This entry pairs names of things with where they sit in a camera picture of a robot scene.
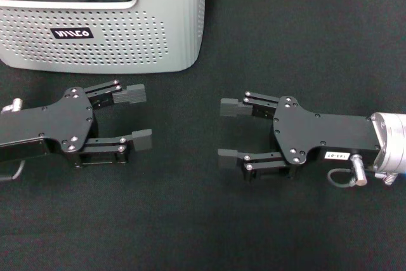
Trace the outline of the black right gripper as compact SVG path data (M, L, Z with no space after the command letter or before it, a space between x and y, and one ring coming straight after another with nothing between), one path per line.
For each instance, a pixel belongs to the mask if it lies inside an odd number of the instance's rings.
M219 167L239 168L246 182L286 178L290 169L314 162L350 165L354 154L371 166L381 148L370 117L310 112L292 96L277 98L246 91L242 100L221 98L219 112L225 117L273 118L279 152L218 149Z

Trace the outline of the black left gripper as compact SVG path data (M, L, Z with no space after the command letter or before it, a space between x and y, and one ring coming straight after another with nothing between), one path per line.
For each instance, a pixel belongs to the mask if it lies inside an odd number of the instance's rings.
M93 108L146 101L143 84L124 88L113 80L85 89L68 88L50 105L20 110L9 105L1 111L1 162L58 154L73 167L125 164L131 152L152 148L152 130L89 138L95 124Z

